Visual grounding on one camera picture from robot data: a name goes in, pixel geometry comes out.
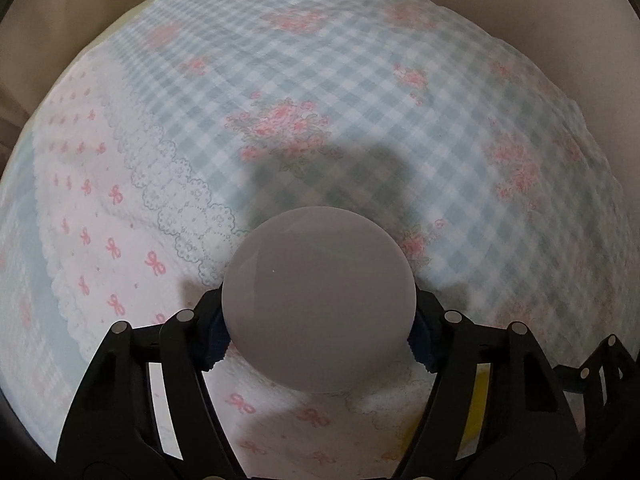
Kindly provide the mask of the yellow tape roll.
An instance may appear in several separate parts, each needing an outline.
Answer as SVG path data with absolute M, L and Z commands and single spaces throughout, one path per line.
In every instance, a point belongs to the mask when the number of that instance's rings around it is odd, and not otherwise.
M 448 464 L 473 455 L 480 443 L 491 365 L 476 364 L 462 372 L 441 372 L 416 424 L 401 463 Z

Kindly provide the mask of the checkered floral bedsheet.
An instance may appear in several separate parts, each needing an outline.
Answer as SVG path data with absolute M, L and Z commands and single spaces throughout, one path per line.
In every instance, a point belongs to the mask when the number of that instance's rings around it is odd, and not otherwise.
M 356 212 L 446 309 L 553 364 L 639 349 L 639 230 L 586 111 L 430 0 L 150 0 L 75 58 L 1 179 L 1 390 L 53 458 L 118 321 L 157 328 L 282 212 Z

